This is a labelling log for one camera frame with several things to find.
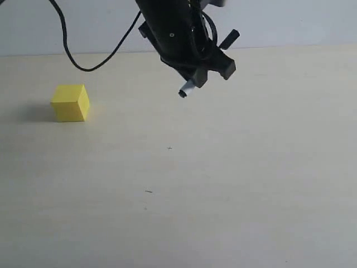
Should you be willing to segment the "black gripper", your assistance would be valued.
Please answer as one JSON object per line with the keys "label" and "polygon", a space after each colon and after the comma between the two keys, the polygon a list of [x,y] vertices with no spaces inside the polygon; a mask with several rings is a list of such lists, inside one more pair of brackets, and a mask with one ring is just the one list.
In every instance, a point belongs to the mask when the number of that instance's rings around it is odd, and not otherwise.
{"label": "black gripper", "polygon": [[165,64],[181,75],[192,75],[197,88],[207,82],[208,70],[224,80],[236,71],[235,61],[217,45],[217,29],[209,16],[146,16],[139,31]]}

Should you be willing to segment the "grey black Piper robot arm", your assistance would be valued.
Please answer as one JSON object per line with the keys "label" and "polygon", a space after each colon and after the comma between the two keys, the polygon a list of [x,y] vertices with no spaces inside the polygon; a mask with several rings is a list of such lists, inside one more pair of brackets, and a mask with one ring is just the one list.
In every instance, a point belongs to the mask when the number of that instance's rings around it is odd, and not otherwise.
{"label": "grey black Piper robot arm", "polygon": [[187,82],[201,88],[208,72],[225,80],[235,72],[235,61],[224,54],[239,37],[232,30],[218,44],[213,20],[204,12],[208,5],[224,7],[225,1],[137,1],[144,23],[139,31],[159,53],[163,63],[175,69]]}

